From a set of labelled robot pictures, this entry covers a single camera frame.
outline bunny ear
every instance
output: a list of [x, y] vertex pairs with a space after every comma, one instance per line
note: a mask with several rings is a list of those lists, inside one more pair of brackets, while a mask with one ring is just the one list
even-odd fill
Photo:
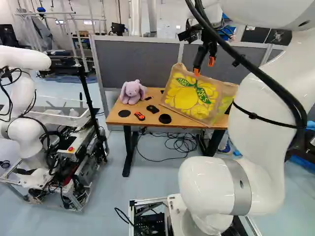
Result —
[[119, 96], [119, 98], [120, 98], [121, 101], [123, 100], [123, 98], [124, 98], [125, 95], [126, 95], [126, 93], [125, 93], [126, 86], [127, 86], [127, 82], [124, 82], [124, 85], [123, 85], [123, 87], [122, 87], [122, 90], [121, 90], [120, 96]]
[[147, 87], [145, 87], [145, 86], [143, 86], [141, 84], [139, 84], [139, 87], [140, 87], [139, 92], [140, 92], [140, 95], [141, 95], [140, 99], [143, 100], [144, 97], [145, 97], [145, 93], [147, 91]]

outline gray partition panel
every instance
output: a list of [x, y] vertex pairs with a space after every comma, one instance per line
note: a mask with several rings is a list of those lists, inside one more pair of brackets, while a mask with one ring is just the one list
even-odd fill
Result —
[[279, 49], [273, 49], [270, 53], [270, 56], [268, 58], [268, 61], [272, 60], [273, 58], [275, 58], [277, 55], [279, 55], [283, 50], [279, 50]]
[[105, 88], [121, 88], [139, 79], [147, 87], [165, 87], [179, 44], [96, 40], [100, 74]]
[[[193, 60], [196, 56], [198, 46], [196, 44], [185, 44], [182, 62], [187, 70], [192, 71]], [[259, 65], [266, 49], [265, 48], [248, 48], [248, 47], [234, 47], [240, 54], [246, 55], [246, 58], [255, 65]], [[221, 47], [218, 47], [217, 60], [213, 67], [208, 67], [209, 58], [206, 56], [201, 66], [201, 74], [221, 80], [240, 84], [240, 82], [249, 74], [249, 71], [242, 65], [234, 67], [232, 63], [234, 59], [225, 52]]]

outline cubicle partition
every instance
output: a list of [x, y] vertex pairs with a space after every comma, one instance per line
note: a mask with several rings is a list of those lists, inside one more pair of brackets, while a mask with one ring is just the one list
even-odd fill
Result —
[[[97, 81], [105, 115], [115, 104], [125, 81], [139, 79], [147, 87], [163, 88], [173, 64], [182, 62], [188, 70], [199, 44], [177, 39], [90, 35]], [[277, 56], [285, 46], [239, 42], [231, 44], [256, 64]], [[202, 64], [201, 73], [217, 80], [240, 84], [249, 73], [242, 65], [234, 67], [233, 58], [220, 46], [214, 67]]]

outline lemon print bag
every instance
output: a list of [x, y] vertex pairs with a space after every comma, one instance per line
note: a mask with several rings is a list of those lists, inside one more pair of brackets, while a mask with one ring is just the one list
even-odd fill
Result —
[[182, 63], [173, 65], [161, 105], [211, 126], [231, 105], [238, 85], [195, 76]]

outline wooden table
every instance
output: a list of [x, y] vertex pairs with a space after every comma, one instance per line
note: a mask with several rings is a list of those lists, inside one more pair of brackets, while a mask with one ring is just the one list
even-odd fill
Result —
[[[209, 140], [208, 146], [204, 144], [203, 135], [197, 135], [197, 141], [200, 144], [201, 150], [206, 156], [214, 156], [216, 153], [219, 143], [227, 129], [228, 115], [224, 115], [222, 119], [218, 120], [213, 124], [212, 127], [207, 127], [200, 124], [192, 119], [182, 116], [162, 105], [160, 105], [162, 91], [165, 88], [148, 88], [146, 98], [152, 97], [150, 100], [139, 101], [135, 105], [123, 104], [118, 99], [111, 110], [110, 114], [106, 118], [108, 125], [122, 125], [124, 126], [125, 143], [126, 143], [126, 161], [123, 169], [123, 176], [128, 177], [130, 173], [130, 167], [132, 163], [132, 157], [135, 145], [138, 141], [138, 132], [134, 131], [131, 134], [131, 126], [154, 126], [154, 127], [168, 127], [168, 128], [193, 128], [193, 129], [214, 129], [211, 140]], [[147, 106], [154, 105], [159, 109], [158, 113], [152, 114], [147, 110]], [[121, 110], [129, 110], [131, 114], [122, 118], [118, 115]], [[145, 120], [140, 121], [135, 115], [135, 112], [140, 112], [145, 115]], [[169, 124], [161, 123], [158, 118], [161, 114], [169, 114], [172, 121]]]

